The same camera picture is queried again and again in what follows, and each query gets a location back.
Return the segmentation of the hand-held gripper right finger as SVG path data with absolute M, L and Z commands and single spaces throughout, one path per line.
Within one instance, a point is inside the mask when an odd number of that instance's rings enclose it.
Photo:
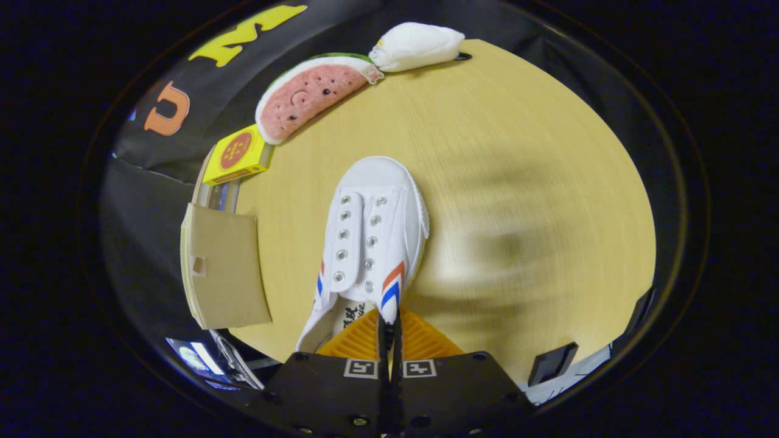
M 493 436 L 535 411 L 492 355 L 462 351 L 420 316 L 400 308 L 389 383 L 392 436 Z

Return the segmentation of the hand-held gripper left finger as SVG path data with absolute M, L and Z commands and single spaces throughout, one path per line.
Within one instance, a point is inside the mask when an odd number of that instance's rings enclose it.
M 389 388 L 386 325 L 373 310 L 340 335 L 358 335 L 373 356 L 361 358 L 295 352 L 260 394 L 260 416 L 299 437 L 382 437 L 382 404 Z

